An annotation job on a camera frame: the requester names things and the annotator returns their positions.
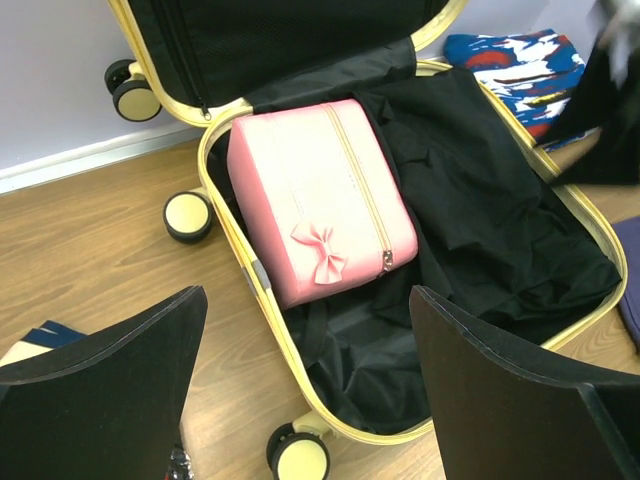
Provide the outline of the purple sweatshirt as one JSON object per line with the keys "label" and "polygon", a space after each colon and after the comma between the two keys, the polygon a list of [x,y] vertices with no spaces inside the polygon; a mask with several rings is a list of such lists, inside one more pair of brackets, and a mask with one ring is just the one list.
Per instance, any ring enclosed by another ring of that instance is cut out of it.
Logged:
{"label": "purple sweatshirt", "polygon": [[631,340],[639,351],[639,296],[640,296],[640,219],[638,216],[613,225],[626,256],[628,278],[619,302],[620,315]]}

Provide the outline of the beige packaged item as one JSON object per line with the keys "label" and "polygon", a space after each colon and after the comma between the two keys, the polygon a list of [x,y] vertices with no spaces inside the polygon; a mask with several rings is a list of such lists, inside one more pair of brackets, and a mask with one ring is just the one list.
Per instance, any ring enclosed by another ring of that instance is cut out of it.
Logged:
{"label": "beige packaged item", "polygon": [[32,358],[86,337],[85,333],[47,320],[31,329],[1,357],[1,366]]}

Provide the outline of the blue red white patterned cloth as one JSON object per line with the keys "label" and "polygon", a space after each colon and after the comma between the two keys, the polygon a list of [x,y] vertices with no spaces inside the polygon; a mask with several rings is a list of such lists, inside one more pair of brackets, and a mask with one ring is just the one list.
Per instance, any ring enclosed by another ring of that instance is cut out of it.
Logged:
{"label": "blue red white patterned cloth", "polygon": [[586,67],[571,41],[552,29],[504,36],[453,34],[443,53],[450,65],[471,71],[536,140],[566,106]]}

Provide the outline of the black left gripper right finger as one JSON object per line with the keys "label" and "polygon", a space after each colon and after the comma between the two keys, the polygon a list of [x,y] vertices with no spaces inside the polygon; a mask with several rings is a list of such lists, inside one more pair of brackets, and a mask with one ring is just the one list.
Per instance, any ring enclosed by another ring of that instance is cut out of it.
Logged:
{"label": "black left gripper right finger", "polygon": [[544,349],[426,287],[410,312],[447,478],[638,478],[638,376]]}

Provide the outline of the cream yellow suitcase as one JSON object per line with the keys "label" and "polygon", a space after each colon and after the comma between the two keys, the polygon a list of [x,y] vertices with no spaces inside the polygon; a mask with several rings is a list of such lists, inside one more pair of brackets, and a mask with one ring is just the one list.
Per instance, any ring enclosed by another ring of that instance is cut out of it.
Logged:
{"label": "cream yellow suitcase", "polygon": [[277,479],[325,479],[327,433],[394,446],[433,422],[413,287],[534,352],[621,299],[622,246],[504,103],[419,61],[461,1],[115,1],[141,82],[203,129],[214,211],[310,411],[276,429]]}

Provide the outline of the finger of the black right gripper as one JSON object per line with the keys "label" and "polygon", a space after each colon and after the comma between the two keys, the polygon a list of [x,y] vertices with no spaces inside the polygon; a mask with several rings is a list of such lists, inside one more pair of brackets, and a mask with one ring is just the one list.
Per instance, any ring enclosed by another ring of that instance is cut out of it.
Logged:
{"label": "finger of the black right gripper", "polygon": [[613,41],[596,37],[586,68],[560,115],[542,135],[544,144],[598,129],[596,143],[557,177],[563,185],[637,186],[639,184],[639,50],[629,54],[626,78],[613,77]]}

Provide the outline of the red plastic packaged item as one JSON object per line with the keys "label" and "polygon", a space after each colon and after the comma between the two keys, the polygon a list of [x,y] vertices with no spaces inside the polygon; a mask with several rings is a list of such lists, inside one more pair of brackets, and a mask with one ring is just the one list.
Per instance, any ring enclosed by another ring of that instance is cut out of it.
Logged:
{"label": "red plastic packaged item", "polygon": [[175,444],[170,455],[170,463],[165,480],[194,480],[195,474],[190,456],[181,444]]}

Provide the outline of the pink cosmetic case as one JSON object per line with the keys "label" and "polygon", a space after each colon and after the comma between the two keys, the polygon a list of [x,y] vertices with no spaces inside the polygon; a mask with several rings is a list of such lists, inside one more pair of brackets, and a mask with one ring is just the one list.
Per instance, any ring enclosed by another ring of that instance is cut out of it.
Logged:
{"label": "pink cosmetic case", "polygon": [[284,309],[364,285],[417,255],[413,223],[354,99],[235,119],[227,169]]}

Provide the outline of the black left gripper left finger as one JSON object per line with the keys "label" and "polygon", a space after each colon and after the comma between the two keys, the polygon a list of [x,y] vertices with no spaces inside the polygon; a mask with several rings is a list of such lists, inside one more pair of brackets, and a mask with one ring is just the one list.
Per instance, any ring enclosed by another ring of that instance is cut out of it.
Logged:
{"label": "black left gripper left finger", "polygon": [[1,369],[4,479],[162,479],[207,315],[200,286]]}

